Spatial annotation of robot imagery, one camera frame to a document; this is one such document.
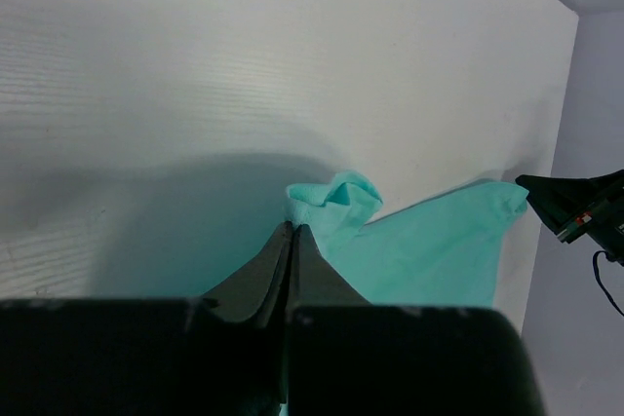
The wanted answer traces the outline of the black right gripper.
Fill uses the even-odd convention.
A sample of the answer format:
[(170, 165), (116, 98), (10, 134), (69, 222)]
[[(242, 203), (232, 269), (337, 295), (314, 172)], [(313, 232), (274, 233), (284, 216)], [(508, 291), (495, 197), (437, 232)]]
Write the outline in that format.
[(623, 264), (623, 175), (554, 178), (523, 174), (515, 182), (541, 221), (571, 244), (589, 236), (609, 261)]

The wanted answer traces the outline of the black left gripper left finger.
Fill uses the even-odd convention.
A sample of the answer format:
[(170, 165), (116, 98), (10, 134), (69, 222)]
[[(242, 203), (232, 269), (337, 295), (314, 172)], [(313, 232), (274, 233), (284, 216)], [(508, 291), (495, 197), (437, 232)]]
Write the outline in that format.
[(276, 415), (293, 227), (209, 292), (1, 303), (5, 415)]

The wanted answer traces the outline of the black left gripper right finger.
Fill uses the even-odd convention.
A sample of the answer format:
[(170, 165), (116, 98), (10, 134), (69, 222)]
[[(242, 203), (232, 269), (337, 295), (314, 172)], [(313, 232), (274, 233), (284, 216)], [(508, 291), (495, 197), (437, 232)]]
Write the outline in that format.
[(540, 415), (514, 326), (491, 309), (365, 301), (293, 235), (287, 309), (291, 415)]

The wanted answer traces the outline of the teal t shirt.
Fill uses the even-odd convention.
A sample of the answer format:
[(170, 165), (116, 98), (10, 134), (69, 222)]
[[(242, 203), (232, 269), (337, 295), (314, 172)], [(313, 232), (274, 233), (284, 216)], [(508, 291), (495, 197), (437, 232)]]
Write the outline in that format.
[(321, 255), (373, 304), (490, 308), (507, 231), (527, 190), (485, 180), (378, 220), (375, 186), (356, 171), (287, 187), (288, 219), (310, 227)]

